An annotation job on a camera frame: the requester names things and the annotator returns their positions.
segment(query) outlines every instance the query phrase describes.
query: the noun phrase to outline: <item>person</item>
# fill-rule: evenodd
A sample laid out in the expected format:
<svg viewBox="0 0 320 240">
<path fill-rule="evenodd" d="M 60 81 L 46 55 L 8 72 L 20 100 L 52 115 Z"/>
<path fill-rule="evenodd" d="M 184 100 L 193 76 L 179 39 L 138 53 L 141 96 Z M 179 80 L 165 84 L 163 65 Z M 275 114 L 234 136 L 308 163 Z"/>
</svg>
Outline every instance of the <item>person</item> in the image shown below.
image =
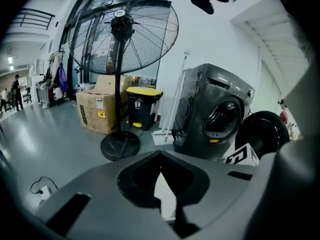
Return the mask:
<svg viewBox="0 0 320 240">
<path fill-rule="evenodd" d="M 279 104 L 282 109 L 282 112 L 280 114 L 280 118 L 284 122 L 284 124 L 286 125 L 288 123 L 287 105 L 285 104 L 285 101 L 283 99 L 279 102 Z"/>
<path fill-rule="evenodd" d="M 22 105 L 22 98 L 21 98 L 21 86 L 19 84 L 19 75 L 15 75 L 15 81 L 13 82 L 12 89 L 13 89 L 13 94 L 14 94 L 14 101 L 15 101 L 15 107 L 16 111 L 19 111 L 19 104 L 21 109 L 24 109 L 24 106 Z"/>
<path fill-rule="evenodd" d="M 2 114 L 2 107 L 4 107 L 4 112 L 7 112 L 7 102 L 8 102 L 8 90 L 4 88 L 1 92 L 1 99 L 0 99 L 0 113 Z"/>
</svg>

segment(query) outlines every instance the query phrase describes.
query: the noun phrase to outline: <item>washing machine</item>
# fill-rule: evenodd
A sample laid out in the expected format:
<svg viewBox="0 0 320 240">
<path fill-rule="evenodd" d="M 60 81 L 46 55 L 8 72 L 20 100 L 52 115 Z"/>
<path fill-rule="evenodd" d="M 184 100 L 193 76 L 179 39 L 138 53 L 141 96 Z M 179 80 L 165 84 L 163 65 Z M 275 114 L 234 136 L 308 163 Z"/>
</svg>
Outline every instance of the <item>washing machine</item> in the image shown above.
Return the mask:
<svg viewBox="0 0 320 240">
<path fill-rule="evenodd" d="M 186 70 L 172 128 L 175 151 L 221 158 L 249 115 L 254 94 L 248 83 L 215 65 Z"/>
</svg>

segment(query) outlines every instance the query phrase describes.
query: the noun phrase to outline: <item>fan grille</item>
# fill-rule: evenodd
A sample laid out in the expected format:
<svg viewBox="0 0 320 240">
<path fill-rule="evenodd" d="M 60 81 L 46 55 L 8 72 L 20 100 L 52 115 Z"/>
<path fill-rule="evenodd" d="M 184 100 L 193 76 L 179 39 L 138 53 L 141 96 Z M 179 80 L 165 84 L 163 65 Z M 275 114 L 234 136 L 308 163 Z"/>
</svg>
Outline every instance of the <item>fan grille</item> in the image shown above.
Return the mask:
<svg viewBox="0 0 320 240">
<path fill-rule="evenodd" d="M 115 12 L 125 10 L 133 20 L 133 34 L 126 40 L 121 72 L 120 41 L 112 33 Z M 178 17 L 167 0 L 93 0 L 75 17 L 69 33 L 70 52 L 84 69 L 97 74 L 124 74 L 142 69 L 164 56 L 177 39 Z"/>
</svg>

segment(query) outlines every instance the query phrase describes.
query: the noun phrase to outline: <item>box flap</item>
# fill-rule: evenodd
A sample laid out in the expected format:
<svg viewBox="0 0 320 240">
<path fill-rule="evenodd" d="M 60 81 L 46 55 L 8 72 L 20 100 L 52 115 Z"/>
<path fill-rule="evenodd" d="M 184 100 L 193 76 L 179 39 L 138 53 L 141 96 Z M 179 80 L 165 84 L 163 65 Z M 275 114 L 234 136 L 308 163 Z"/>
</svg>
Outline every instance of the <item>box flap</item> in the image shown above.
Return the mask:
<svg viewBox="0 0 320 240">
<path fill-rule="evenodd" d="M 88 94 L 114 94 L 116 86 L 116 78 L 114 75 L 99 75 L 94 89 L 86 90 Z M 131 86 L 131 77 L 121 76 L 120 92 Z"/>
</svg>

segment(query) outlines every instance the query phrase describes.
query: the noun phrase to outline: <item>trash can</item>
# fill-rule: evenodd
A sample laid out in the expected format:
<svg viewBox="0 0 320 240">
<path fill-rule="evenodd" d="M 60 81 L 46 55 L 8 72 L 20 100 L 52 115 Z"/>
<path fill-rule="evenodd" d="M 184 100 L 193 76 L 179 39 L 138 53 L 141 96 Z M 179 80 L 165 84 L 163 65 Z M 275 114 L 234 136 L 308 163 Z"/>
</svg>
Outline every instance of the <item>trash can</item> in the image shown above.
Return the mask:
<svg viewBox="0 0 320 240">
<path fill-rule="evenodd" d="M 158 100 L 164 94 L 147 87 L 129 87 L 129 124 L 147 131 L 155 122 Z"/>
</svg>

